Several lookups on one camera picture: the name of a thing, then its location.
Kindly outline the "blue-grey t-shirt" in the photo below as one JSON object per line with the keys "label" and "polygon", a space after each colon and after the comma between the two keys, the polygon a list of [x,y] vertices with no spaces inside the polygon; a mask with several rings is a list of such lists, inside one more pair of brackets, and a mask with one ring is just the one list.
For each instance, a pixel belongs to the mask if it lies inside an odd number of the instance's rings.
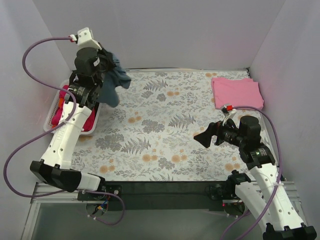
{"label": "blue-grey t-shirt", "polygon": [[97,101],[115,108],[120,103],[116,88],[128,89],[131,84],[131,78],[112,52],[102,48],[102,50],[98,51],[98,57],[100,60],[98,77],[102,80],[102,87]]}

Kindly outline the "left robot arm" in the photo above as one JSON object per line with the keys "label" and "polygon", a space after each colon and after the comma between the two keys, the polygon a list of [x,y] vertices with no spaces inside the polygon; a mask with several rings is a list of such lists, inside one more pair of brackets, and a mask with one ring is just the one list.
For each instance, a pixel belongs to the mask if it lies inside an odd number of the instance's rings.
{"label": "left robot arm", "polygon": [[75,71],[69,79],[59,123],[52,140],[39,161],[30,165],[31,172],[44,183],[74,192],[89,191],[95,200],[106,196],[101,177],[71,169],[72,156],[84,124],[96,106],[103,86],[103,72],[112,57],[105,49],[84,47],[77,51]]}

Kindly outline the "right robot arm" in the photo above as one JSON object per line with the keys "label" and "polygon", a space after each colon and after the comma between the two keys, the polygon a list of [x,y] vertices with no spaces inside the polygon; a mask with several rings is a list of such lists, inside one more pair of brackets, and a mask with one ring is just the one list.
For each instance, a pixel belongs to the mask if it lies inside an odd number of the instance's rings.
{"label": "right robot arm", "polygon": [[226,192],[232,199],[241,199],[263,232],[265,240],[314,240],[313,226],[307,226],[296,212],[284,185],[278,181],[279,168],[270,149],[261,141],[261,126],[253,116],[243,116],[236,127],[232,119],[212,122],[208,128],[194,136],[205,148],[229,143],[238,147],[240,158],[258,184],[262,194],[254,190],[245,173],[232,171],[228,176]]}

